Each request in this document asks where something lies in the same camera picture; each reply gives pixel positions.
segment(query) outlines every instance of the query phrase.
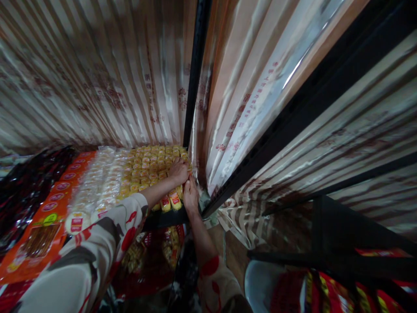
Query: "patterned sleeve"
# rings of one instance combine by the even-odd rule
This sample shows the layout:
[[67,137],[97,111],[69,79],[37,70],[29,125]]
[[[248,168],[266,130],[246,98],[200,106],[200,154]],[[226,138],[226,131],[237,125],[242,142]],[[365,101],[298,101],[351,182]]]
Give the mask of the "patterned sleeve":
[[252,312],[236,277],[219,256],[201,268],[197,286],[203,312]]
[[136,193],[74,236],[13,312],[89,312],[105,293],[136,232],[142,230],[147,211],[146,198]]

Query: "black metal frame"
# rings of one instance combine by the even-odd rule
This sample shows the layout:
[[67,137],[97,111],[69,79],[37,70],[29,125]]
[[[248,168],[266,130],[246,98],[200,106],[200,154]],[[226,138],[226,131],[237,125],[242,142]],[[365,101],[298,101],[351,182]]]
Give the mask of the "black metal frame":
[[388,174],[392,171],[395,170],[400,170],[402,168],[405,168],[407,166],[413,165],[417,163],[417,152],[411,153],[407,156],[404,156],[402,158],[399,158],[395,161],[392,162],[388,162],[384,165],[375,167],[369,171],[366,171],[362,174],[353,176],[347,180],[343,180],[339,183],[336,183],[334,185],[331,185],[329,187],[323,188],[319,191],[315,191],[305,197],[302,197],[296,201],[290,202],[290,203],[286,203],[282,206],[276,206],[272,209],[269,209],[267,211],[265,211],[262,216],[266,216],[266,215],[270,215],[270,214],[274,214],[277,213],[279,211],[285,210],[287,208],[296,206],[297,204],[301,204],[310,200],[313,200],[314,198],[318,197],[318,196],[325,196],[327,194],[333,193],[335,191],[344,189],[344,188],[348,188],[350,186],[362,183],[366,180],[381,176],[381,175],[385,175]]
[[207,218],[417,27],[413,0],[371,0],[203,211]]
[[[359,281],[372,289],[384,290],[407,312],[415,310],[416,301],[392,279],[417,281],[417,244],[323,195],[314,198],[311,234],[311,252],[248,251],[248,257],[314,268],[329,273],[335,279],[341,278],[341,283],[347,286],[354,286],[354,282]],[[360,256],[355,248],[400,248],[412,257]]]
[[212,0],[199,0],[195,15],[194,41],[192,44],[190,82],[188,85],[187,111],[185,114],[183,147],[188,149],[194,119],[195,101],[199,90],[201,66],[203,64],[205,40],[209,26]]

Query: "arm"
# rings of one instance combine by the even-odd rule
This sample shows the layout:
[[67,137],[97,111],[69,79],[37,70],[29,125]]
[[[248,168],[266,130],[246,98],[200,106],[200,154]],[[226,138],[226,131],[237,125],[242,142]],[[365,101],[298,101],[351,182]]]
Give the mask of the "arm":
[[99,305],[125,252],[143,228],[148,204],[155,205],[185,182],[187,167],[176,160],[169,178],[124,199],[74,236],[22,296],[15,311],[89,312]]
[[219,257],[201,219],[199,193],[194,178],[185,183],[184,206],[190,220],[200,270],[198,292],[204,311],[252,312],[236,277]]

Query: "floor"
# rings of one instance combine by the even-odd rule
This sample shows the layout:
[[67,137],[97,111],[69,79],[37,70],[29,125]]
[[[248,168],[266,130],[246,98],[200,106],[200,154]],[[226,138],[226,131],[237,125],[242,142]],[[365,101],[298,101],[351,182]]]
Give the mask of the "floor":
[[225,232],[220,224],[208,230],[220,256],[225,259],[227,267],[236,276],[243,294],[245,293],[245,271],[249,259],[246,247],[230,232]]

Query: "hand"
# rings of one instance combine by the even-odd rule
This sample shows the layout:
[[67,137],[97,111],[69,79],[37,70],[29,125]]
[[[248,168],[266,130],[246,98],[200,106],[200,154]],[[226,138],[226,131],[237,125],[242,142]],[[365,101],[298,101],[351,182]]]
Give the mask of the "hand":
[[188,162],[177,157],[169,169],[169,178],[174,180],[175,187],[185,183],[188,179]]
[[190,218],[191,214],[194,213],[199,214],[200,195],[193,176],[190,176],[189,180],[185,183],[183,198],[188,217]]

